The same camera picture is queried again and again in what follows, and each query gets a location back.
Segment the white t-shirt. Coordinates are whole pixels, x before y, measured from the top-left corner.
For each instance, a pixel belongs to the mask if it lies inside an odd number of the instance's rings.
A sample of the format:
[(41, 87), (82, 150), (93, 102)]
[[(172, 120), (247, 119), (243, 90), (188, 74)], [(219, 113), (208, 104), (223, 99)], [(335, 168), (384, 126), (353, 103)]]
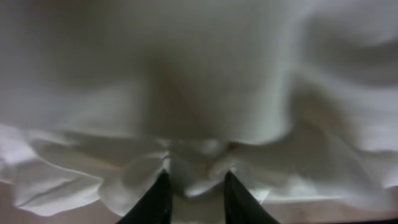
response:
[(221, 223), (232, 172), (282, 220), (397, 214), (396, 1), (2, 1), (1, 180), (125, 216), (161, 173)]

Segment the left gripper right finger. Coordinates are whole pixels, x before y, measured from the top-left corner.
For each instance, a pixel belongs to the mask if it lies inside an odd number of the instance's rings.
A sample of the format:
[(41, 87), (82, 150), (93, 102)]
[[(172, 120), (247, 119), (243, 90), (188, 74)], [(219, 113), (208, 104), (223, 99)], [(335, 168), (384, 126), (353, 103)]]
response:
[(232, 172), (224, 177), (224, 213), (226, 224), (280, 224)]

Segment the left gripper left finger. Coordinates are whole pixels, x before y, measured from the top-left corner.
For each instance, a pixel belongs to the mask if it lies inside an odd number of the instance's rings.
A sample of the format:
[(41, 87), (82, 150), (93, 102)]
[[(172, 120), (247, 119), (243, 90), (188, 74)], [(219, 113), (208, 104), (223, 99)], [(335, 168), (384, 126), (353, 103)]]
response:
[(116, 224), (171, 224), (172, 188), (163, 170), (155, 183)]

